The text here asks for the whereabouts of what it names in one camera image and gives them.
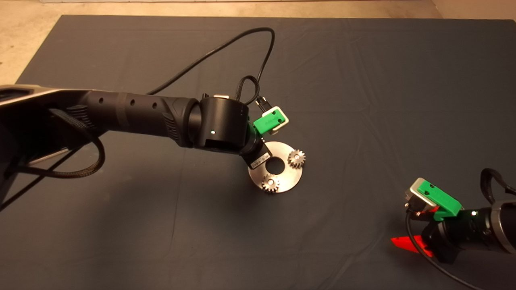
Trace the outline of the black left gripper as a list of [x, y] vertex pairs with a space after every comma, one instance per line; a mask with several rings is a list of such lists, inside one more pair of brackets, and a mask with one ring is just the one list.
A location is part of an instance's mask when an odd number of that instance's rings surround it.
[[249, 137], [243, 149], [241, 149], [241, 157], [247, 164], [248, 169], [251, 170], [265, 163], [271, 156], [270, 150], [260, 136]]

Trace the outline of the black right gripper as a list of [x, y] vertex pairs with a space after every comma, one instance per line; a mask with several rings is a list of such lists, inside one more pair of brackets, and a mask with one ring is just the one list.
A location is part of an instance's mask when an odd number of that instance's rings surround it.
[[[433, 218], [440, 209], [416, 211], [413, 218]], [[428, 257], [435, 257], [440, 263], [453, 264], [461, 251], [493, 251], [494, 233], [490, 219], [491, 209], [459, 211], [456, 217], [442, 222], [432, 221], [415, 235], [415, 244]], [[408, 236], [393, 237], [391, 242], [398, 248], [418, 253]]]

